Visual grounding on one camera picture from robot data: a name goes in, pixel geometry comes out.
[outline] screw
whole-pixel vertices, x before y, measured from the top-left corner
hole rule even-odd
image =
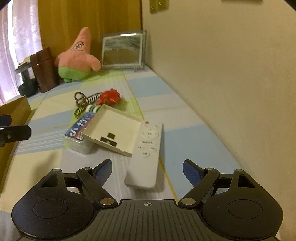
[[[193,205],[195,203],[195,200],[193,198],[184,198],[182,199],[181,203],[184,205]]]
[[[113,203],[115,203],[115,201],[112,198],[103,198],[101,199],[100,203],[102,203],[103,205],[112,205]]]

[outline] open white plastic box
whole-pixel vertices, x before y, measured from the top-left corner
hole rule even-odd
[[[132,156],[142,120],[108,105],[102,105],[83,136],[110,150]]]

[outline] pink starfish plush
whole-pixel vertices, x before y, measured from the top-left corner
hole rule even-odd
[[[54,64],[59,68],[59,75],[65,82],[84,79],[93,69],[98,71],[101,62],[91,54],[91,34],[88,27],[84,27],[73,45],[65,52],[59,54]]]

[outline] remote control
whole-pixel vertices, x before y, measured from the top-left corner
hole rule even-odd
[[[124,179],[134,189],[152,189],[156,184],[162,124],[142,123]]]

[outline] brown leather case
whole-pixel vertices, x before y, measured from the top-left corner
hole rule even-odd
[[[57,68],[54,66],[50,48],[31,55],[30,61],[42,93],[51,90],[59,84],[59,75]]]

